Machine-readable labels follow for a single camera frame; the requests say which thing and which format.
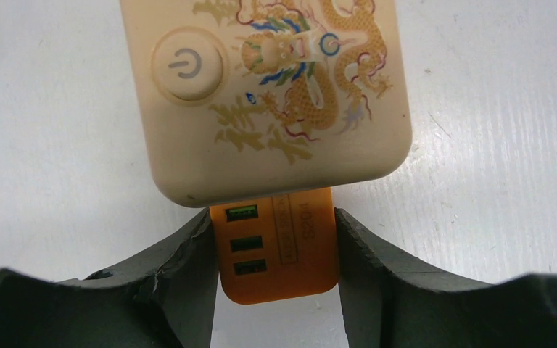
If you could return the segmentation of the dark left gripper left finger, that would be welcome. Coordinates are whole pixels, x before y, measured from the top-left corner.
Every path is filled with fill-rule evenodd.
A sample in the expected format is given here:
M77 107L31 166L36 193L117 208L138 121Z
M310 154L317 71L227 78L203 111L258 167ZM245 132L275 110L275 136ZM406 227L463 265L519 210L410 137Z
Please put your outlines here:
M218 261L208 210L84 279L0 268L0 347L208 347Z

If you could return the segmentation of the orange power strip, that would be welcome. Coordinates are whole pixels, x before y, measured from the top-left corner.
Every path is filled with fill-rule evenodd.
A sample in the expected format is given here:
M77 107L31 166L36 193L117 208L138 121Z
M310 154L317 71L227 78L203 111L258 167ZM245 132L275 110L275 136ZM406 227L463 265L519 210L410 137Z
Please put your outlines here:
M322 294L340 277L331 189L210 208L220 282L237 304Z

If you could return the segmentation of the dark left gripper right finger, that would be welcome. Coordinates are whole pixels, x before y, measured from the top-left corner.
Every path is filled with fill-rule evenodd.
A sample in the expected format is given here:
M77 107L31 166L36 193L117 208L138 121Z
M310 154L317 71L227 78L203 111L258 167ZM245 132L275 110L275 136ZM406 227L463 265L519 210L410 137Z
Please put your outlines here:
M350 347L557 347L557 274L477 281L335 218Z

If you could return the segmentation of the beige dragon cube adapter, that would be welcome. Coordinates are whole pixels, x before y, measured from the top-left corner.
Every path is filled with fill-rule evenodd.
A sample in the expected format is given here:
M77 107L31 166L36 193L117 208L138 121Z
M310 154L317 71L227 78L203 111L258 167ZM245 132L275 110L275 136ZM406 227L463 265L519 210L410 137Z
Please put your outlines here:
M394 1L122 1L152 180L208 207L371 181L408 157Z

